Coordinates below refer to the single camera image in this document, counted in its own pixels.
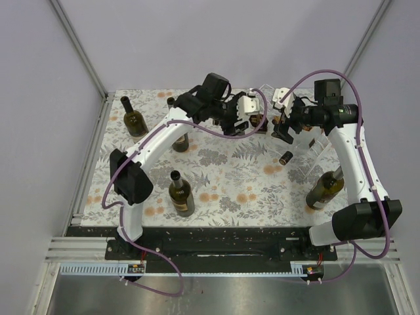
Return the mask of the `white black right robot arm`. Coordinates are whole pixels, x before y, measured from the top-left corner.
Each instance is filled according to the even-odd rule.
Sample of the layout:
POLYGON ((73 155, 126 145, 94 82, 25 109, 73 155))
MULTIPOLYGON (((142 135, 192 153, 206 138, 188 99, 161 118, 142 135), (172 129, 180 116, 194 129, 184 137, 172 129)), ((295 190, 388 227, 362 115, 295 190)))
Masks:
POLYGON ((339 79, 315 81, 314 100, 315 105, 306 105, 287 88, 276 89, 272 97, 274 108, 282 114, 275 136, 291 144, 290 129, 300 133, 305 127, 322 128, 344 175, 348 206, 329 222, 311 227, 310 237, 299 242, 300 255, 308 260, 315 259, 323 245, 388 236, 402 214, 400 200, 389 198, 373 166, 361 110, 344 103, 339 79))

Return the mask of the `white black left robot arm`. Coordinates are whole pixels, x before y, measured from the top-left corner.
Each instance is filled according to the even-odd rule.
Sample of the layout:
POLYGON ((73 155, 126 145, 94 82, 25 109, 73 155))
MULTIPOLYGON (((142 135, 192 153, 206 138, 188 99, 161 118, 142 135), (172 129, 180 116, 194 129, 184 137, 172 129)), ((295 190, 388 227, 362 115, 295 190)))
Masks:
POLYGON ((222 129, 220 137, 244 138, 248 117, 260 110, 254 91, 225 93, 230 82, 221 75, 209 73, 201 85, 175 99, 162 121, 126 152, 110 154, 110 187, 120 196, 122 220, 117 228, 123 238, 119 251, 128 259, 142 252, 142 204, 154 189, 149 172, 154 163, 181 136, 213 119, 222 129))

